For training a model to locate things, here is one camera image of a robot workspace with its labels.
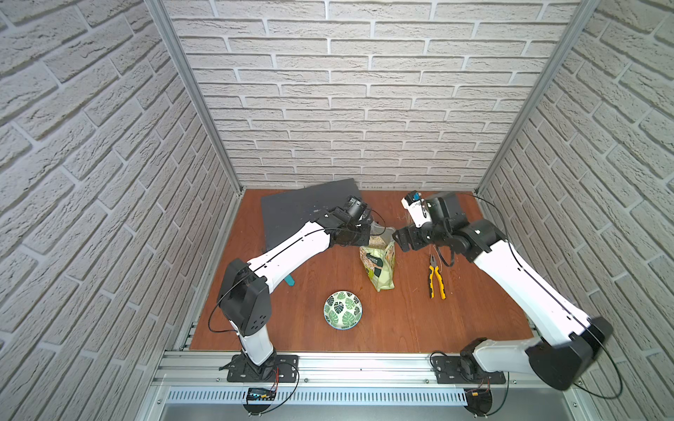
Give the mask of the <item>green oats bag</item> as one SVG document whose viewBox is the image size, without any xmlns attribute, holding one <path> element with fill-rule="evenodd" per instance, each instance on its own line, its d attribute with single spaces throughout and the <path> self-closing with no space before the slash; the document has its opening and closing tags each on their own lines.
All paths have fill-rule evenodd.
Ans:
<svg viewBox="0 0 674 421">
<path fill-rule="evenodd" d="M 393 240 L 393 233 L 393 228 L 373 223 L 369 243 L 359 248 L 361 262 L 377 292 L 395 288 L 393 277 L 396 242 Z"/>
</svg>

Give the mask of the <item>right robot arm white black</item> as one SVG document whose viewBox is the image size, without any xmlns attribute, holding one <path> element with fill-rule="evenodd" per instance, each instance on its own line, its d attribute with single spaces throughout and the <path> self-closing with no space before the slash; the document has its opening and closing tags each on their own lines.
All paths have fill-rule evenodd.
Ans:
<svg viewBox="0 0 674 421">
<path fill-rule="evenodd" d="M 401 203 L 412 224 L 398 229 L 394 240 L 405 252 L 433 245 L 461 254 L 495 280 L 539 332 L 528 340 L 473 340 L 461 351 L 459 373 L 468 382 L 495 372 L 533 374 L 553 389 L 570 389 L 598 359 L 613 327 L 558 293 L 493 222 L 468 221 L 455 199 L 451 192 L 430 198 L 417 191 L 406 194 Z"/>
</svg>

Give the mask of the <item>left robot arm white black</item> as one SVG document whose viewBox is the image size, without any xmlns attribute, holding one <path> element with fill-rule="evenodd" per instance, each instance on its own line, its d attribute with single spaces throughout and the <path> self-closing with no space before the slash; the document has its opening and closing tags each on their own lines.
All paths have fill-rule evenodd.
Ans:
<svg viewBox="0 0 674 421">
<path fill-rule="evenodd" d="M 233 361 L 245 363 L 262 376 L 276 366 L 276 349 L 267 330 L 271 294 L 288 275 L 335 245 L 365 246 L 371 234 L 371 210 L 365 205 L 335 207 L 305 223 L 287 240 L 249 261 L 231 261 L 223 276 L 216 308 L 242 344 Z"/>
</svg>

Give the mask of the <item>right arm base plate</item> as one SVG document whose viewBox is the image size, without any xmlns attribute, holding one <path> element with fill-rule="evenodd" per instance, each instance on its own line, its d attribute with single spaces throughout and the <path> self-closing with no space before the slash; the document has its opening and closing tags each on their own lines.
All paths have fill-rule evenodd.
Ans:
<svg viewBox="0 0 674 421">
<path fill-rule="evenodd" d="M 462 356 L 434 354 L 429 359 L 438 384 L 487 386 L 507 383 L 503 372 L 485 372 Z"/>
</svg>

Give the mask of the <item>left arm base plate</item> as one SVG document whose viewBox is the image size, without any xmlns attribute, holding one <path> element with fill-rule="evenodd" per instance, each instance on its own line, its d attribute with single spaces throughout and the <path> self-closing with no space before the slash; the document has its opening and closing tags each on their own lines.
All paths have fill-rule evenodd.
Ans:
<svg viewBox="0 0 674 421">
<path fill-rule="evenodd" d="M 241 352 L 219 370 L 226 370 L 226 380 L 237 383 L 280 382 L 295 383 L 298 380 L 299 356 L 296 354 L 273 353 L 260 366 L 252 363 L 251 359 Z"/>
</svg>

